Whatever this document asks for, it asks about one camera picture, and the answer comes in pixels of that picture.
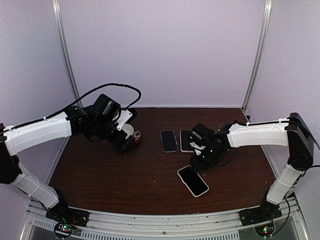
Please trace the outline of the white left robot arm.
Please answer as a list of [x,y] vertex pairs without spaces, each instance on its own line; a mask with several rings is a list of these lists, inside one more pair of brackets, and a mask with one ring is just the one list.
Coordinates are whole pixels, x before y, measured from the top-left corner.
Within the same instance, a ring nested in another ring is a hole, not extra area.
[[30,173],[19,161],[18,153],[40,144],[83,135],[108,141],[115,149],[126,151],[139,141],[139,132],[130,125],[137,117],[134,108],[122,108],[119,103],[101,94],[87,107],[74,103],[54,116],[31,123],[0,126],[0,182],[12,185],[38,200],[48,212],[61,222],[72,218],[72,211],[62,193],[48,186]]

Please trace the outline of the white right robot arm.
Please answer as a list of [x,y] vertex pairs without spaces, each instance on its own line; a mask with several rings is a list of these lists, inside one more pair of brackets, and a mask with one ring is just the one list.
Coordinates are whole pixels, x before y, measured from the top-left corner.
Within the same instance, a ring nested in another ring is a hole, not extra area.
[[247,146],[282,146],[289,148],[289,158],[274,183],[269,187],[256,210],[259,220],[268,220],[278,209],[287,193],[314,163],[317,141],[297,112],[287,118],[265,122],[222,124],[212,130],[197,124],[189,135],[189,144],[195,149],[190,165],[201,172],[218,165],[218,157],[232,148]]

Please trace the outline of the white ceramic bowl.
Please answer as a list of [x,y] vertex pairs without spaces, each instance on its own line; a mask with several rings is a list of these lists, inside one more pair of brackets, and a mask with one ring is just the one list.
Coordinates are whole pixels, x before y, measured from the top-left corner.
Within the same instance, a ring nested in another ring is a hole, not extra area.
[[132,125],[125,123],[122,126],[122,130],[126,133],[126,139],[128,139],[130,136],[132,136],[135,132],[135,129],[133,128]]

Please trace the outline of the right circuit board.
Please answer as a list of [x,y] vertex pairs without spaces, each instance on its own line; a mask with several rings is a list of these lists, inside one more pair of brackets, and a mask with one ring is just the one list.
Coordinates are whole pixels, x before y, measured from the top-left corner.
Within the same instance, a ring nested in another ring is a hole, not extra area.
[[267,238],[274,233],[275,225],[272,223],[256,225],[254,231],[259,237]]

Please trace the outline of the circuit board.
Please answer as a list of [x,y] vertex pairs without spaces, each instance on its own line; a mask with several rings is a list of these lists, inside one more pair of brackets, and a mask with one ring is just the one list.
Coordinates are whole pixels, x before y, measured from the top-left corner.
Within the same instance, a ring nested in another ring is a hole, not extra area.
[[256,225],[254,231],[259,237],[267,238],[274,233],[275,225],[272,223]]
[[74,227],[68,224],[57,223],[54,228],[53,232],[58,238],[68,238],[74,232]]

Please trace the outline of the left circuit board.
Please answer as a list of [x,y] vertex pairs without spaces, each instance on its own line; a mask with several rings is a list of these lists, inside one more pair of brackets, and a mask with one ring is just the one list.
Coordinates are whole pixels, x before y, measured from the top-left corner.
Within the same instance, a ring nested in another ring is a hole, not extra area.
[[68,238],[74,232],[74,227],[68,224],[57,223],[54,228],[53,232],[58,238]]

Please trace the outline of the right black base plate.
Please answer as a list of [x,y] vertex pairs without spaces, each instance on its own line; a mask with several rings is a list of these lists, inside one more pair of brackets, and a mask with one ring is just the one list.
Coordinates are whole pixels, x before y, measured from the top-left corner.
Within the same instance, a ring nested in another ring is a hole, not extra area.
[[243,227],[269,222],[283,215],[279,208],[271,210],[261,206],[241,210],[238,214]]

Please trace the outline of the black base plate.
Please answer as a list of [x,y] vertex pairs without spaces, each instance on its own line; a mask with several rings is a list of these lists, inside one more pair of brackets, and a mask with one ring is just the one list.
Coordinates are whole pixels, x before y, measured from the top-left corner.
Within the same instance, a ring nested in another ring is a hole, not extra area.
[[241,210],[238,214],[243,227],[269,222],[283,215],[279,208],[271,210],[261,206]]
[[50,210],[45,214],[46,218],[71,227],[86,227],[89,221],[89,216],[90,213],[88,211],[75,208],[68,209],[67,214],[64,216],[58,216]]

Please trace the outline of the aluminium front rail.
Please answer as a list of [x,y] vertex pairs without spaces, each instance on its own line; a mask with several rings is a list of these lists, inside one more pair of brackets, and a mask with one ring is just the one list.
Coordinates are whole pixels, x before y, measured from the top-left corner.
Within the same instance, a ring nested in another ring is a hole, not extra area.
[[[260,237],[255,225],[243,226],[239,211],[183,215],[130,215],[91,211],[85,227],[77,226],[66,240],[310,240],[302,212],[291,200],[290,217],[272,237]],[[59,240],[55,222],[35,205],[18,240]]]

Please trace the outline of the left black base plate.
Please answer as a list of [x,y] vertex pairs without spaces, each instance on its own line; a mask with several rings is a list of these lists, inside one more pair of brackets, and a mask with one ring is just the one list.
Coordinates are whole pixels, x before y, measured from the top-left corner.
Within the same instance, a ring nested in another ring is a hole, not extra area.
[[64,216],[58,216],[50,210],[45,214],[46,218],[71,227],[86,227],[89,221],[89,216],[90,213],[88,211],[75,208],[68,209],[67,214]]

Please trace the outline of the left aluminium frame post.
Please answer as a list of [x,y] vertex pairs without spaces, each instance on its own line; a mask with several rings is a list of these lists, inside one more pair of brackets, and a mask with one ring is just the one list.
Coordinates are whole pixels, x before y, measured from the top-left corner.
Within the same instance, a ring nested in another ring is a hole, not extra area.
[[62,12],[61,12],[61,1],[52,0],[52,7],[53,7],[53,14],[54,14],[54,18],[57,26],[57,32],[58,32],[61,51],[62,51],[62,58],[63,58],[63,62],[64,62],[66,74],[67,74],[67,79],[70,83],[73,97],[76,100],[80,97],[80,94],[79,94],[79,90],[75,80],[70,54],[68,51],[68,45],[67,45],[66,35],[64,31],[64,23],[63,23]]

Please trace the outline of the aluminium frame post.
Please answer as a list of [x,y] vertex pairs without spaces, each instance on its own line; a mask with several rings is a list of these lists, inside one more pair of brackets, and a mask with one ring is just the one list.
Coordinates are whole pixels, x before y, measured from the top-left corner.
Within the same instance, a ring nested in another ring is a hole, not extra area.
[[67,74],[67,79],[70,83],[73,97],[76,100],[80,97],[80,94],[79,94],[79,90],[75,80],[70,54],[68,51],[68,45],[67,45],[66,35],[64,31],[64,23],[63,23],[62,12],[61,12],[61,1],[52,0],[52,7],[53,7],[53,14],[54,14],[54,18],[57,26],[57,32],[58,32],[61,51],[62,51],[62,58],[63,58],[63,62],[64,62],[66,74]]
[[242,104],[242,111],[244,113],[248,112],[249,103],[254,91],[255,83],[258,79],[259,69],[261,66],[263,53],[265,49],[265,45],[267,42],[267,37],[269,33],[270,28],[270,22],[271,22],[271,16],[272,16],[272,6],[273,1],[272,0],[265,0],[264,1],[264,7],[263,7],[263,14],[261,19],[261,26],[260,26],[260,33],[259,33],[259,39],[257,44],[257,49],[255,53],[255,58],[253,62],[252,71],[250,74],[249,84],[247,87],[247,91],[244,97],[244,101]]

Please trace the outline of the right aluminium frame post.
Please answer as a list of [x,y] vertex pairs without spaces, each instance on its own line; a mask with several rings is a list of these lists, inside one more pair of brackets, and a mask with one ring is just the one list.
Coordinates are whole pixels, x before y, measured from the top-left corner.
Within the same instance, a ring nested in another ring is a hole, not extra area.
[[270,28],[270,22],[271,22],[271,16],[272,16],[272,6],[273,1],[272,0],[265,0],[264,1],[264,7],[263,7],[263,14],[261,19],[261,26],[260,26],[260,33],[259,33],[259,39],[257,44],[257,49],[255,53],[255,58],[253,62],[252,71],[250,74],[249,84],[247,87],[247,91],[244,97],[244,101],[242,104],[242,111],[244,113],[248,112],[249,103],[254,91],[255,83],[258,79],[259,69],[261,66],[263,53],[265,49],[265,45],[267,42],[267,37],[269,33]]

